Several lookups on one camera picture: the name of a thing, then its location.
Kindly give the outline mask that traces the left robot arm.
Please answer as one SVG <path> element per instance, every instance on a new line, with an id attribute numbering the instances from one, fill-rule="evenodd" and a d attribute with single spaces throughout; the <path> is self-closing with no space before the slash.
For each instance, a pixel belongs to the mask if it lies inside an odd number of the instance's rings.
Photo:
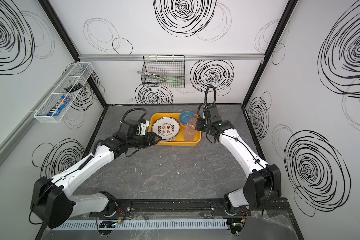
<path id="1" fill-rule="evenodd" d="M 48 179 L 41 177 L 34 184 L 31 213 L 50 229 L 66 220 L 87 213 L 112 217 L 119 210 L 116 198 L 106 191 L 75 196 L 74 191 L 89 177 L 129 149 L 139 151 L 158 144 L 162 137 L 147 132 L 149 121 L 122 121 L 117 132 L 98 142 L 92 153 L 67 170 Z"/>

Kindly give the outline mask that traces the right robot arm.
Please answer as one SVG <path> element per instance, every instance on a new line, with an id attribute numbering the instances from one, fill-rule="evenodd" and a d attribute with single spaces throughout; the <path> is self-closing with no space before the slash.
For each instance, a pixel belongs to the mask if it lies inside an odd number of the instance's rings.
<path id="1" fill-rule="evenodd" d="M 282 178 L 279 167 L 269 165 L 240 137 L 230 121 L 223 121 L 217 106 L 203 103 L 198 106 L 196 130 L 212 136 L 214 143 L 225 146 L 235 157 L 247 176 L 244 187 L 224 195 L 225 211 L 236 214 L 240 208 L 264 208 L 282 196 Z"/>

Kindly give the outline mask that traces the grey-blue bottom bowl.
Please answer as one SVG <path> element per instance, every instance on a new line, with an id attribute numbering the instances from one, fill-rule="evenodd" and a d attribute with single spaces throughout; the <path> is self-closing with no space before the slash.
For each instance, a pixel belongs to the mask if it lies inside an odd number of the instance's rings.
<path id="1" fill-rule="evenodd" d="M 189 120 L 195 118 L 195 114 L 190 111 L 185 111 L 180 114 L 179 116 L 179 122 L 182 126 L 186 127 Z"/>

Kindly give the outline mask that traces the pink transparent cup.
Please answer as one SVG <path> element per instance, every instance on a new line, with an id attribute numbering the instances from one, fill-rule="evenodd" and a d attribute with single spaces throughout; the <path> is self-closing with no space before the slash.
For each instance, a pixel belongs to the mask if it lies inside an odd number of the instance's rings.
<path id="1" fill-rule="evenodd" d="M 197 131 L 196 131 L 197 119 L 192 118 L 188 121 L 186 129 L 183 132 L 185 142 L 192 142 Z"/>

